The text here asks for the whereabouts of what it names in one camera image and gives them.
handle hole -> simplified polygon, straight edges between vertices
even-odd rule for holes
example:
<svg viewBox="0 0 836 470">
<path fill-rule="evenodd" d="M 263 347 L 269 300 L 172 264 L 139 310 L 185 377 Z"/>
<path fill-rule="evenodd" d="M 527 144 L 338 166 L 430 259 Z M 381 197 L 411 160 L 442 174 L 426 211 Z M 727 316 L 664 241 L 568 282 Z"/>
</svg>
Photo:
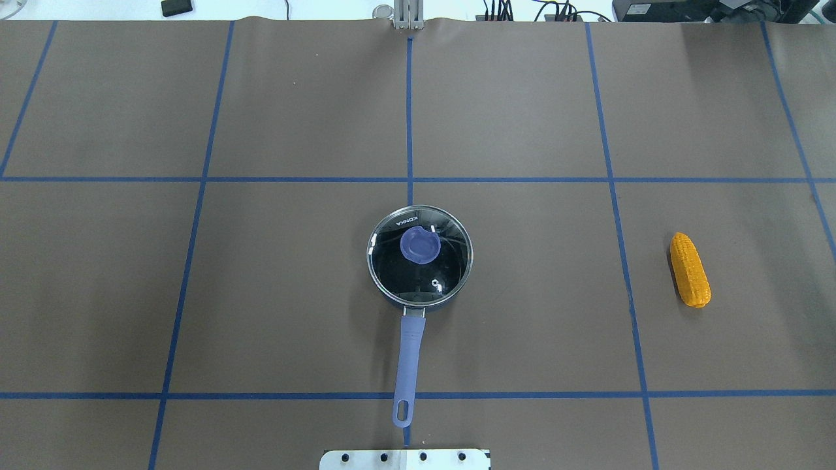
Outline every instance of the handle hole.
<svg viewBox="0 0 836 470">
<path fill-rule="evenodd" d="M 406 421 L 409 415 L 410 403 L 406 400 L 398 401 L 398 421 Z"/>
</svg>

cable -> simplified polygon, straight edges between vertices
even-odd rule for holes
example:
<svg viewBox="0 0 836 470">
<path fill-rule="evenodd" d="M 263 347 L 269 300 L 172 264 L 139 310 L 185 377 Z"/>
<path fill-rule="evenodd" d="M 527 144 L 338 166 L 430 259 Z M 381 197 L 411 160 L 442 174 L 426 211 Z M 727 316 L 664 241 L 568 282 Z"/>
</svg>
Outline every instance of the cable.
<svg viewBox="0 0 836 470">
<path fill-rule="evenodd" d="M 556 2 L 554 0 L 549 0 L 547 2 L 544 2 L 543 0 L 533 0 L 533 1 L 543 4 L 542 7 L 540 7 L 540 10 L 537 12 L 537 16 L 534 17 L 534 21 L 537 21 L 537 20 L 540 19 L 540 14 L 543 13 L 543 10 L 548 5 L 554 5 L 554 21 L 566 21 L 567 18 L 573 16 L 578 11 L 578 9 L 575 8 L 574 5 L 572 3 L 569 3 L 569 2 L 560 3 L 560 2 Z"/>
<path fill-rule="evenodd" d="M 593 11 L 590 11 L 590 10 L 582 10 L 582 11 L 579 11 L 579 12 L 575 12 L 576 15 L 579 15 L 580 13 L 592 13 L 593 15 L 598 15 L 599 18 L 603 18 L 604 21 L 607 22 L 607 23 L 612 23 L 613 22 L 611 19 L 605 17 L 604 15 L 602 15 L 601 13 L 598 13 L 598 12 L 593 12 Z"/>
<path fill-rule="evenodd" d="M 540 2 L 539 0 L 534 0 L 534 2 L 539 2 L 539 3 L 543 4 L 542 7 L 540 7 L 540 10 L 537 12 L 537 16 L 534 17 L 534 21 L 537 21 L 537 20 L 540 19 L 540 13 L 542 13 L 543 10 L 545 10 L 546 7 L 549 6 L 549 5 L 554 5 L 554 14 L 555 14 L 555 16 L 557 16 L 558 10 L 560 9 L 560 4 L 559 3 L 557 3 L 557 2 Z"/>
<path fill-rule="evenodd" d="M 13 11 L 13 12 L 11 12 L 10 14 L 8 14 L 8 15 L 6 15 L 6 16 L 4 16 L 4 17 L 0 18 L 0 21 L 3 21 L 3 20 L 6 20 L 6 19 L 9 19 L 9 18 L 13 17 L 14 15 L 16 15 L 16 14 L 20 13 L 20 10 L 23 10 L 23 7 L 25 7 L 25 6 L 26 6 L 26 2 L 28 2 L 28 1 L 29 1 L 29 0 L 18 0 L 18 9 L 16 9 L 16 10 L 15 10 L 15 11 Z"/>
<path fill-rule="evenodd" d="M 514 8 L 511 0 L 491 0 L 491 7 L 487 7 L 487 0 L 482 0 L 485 6 L 485 21 L 513 21 Z"/>
<path fill-rule="evenodd" d="M 818 20 L 818 22 L 821 23 L 821 24 L 827 24 L 828 23 L 828 22 L 824 21 L 824 18 L 822 18 L 818 13 L 814 12 L 813 10 L 810 10 L 810 16 L 812 16 L 813 18 L 816 18 Z"/>
<path fill-rule="evenodd" d="M 777 1 L 777 9 L 778 9 L 777 16 L 773 20 L 775 23 L 778 23 L 779 21 L 783 20 L 784 15 L 787 14 L 787 10 L 789 9 L 789 4 L 787 5 L 787 8 L 784 8 L 783 7 L 783 0 L 778 0 Z"/>
</svg>

saucepan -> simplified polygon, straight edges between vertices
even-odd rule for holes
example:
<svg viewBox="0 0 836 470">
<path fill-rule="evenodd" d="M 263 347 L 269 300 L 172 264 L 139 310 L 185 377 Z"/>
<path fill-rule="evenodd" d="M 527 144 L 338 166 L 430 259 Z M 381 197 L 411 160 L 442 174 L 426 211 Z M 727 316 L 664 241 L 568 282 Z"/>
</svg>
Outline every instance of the saucepan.
<svg viewBox="0 0 836 470">
<path fill-rule="evenodd" d="M 392 421 L 412 423 L 425 314 L 458 293 L 470 275 L 473 247 L 461 222 L 433 206 L 409 206 L 386 216 L 369 238 L 369 272 L 378 289 L 403 307 Z"/>
</svg>

metal bracket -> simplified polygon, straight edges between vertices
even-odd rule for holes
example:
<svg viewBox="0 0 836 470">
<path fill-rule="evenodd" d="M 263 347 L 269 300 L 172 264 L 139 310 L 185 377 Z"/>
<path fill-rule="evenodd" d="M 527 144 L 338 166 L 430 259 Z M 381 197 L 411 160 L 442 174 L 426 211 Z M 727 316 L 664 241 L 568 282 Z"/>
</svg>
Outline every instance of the metal bracket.
<svg viewBox="0 0 836 470">
<path fill-rule="evenodd" d="M 424 29 L 424 0 L 395 0 L 395 29 Z"/>
<path fill-rule="evenodd" d="M 426 317 L 426 309 L 416 308 L 416 307 L 407 307 L 404 305 L 404 316 L 412 316 L 412 317 Z"/>
<path fill-rule="evenodd" d="M 329 451 L 319 470 L 490 470 L 487 449 Z"/>
</svg>

corn cob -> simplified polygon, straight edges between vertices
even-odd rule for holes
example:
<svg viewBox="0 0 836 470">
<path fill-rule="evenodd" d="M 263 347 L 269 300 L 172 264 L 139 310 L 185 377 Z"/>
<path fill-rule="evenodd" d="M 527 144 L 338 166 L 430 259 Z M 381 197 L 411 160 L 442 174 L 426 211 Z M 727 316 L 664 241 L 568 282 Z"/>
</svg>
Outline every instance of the corn cob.
<svg viewBox="0 0 836 470">
<path fill-rule="evenodd" d="M 711 286 L 708 285 L 700 254 L 684 233 L 678 232 L 670 240 L 670 264 L 674 268 L 676 287 L 682 302 L 697 309 L 705 307 L 711 301 Z"/>
</svg>

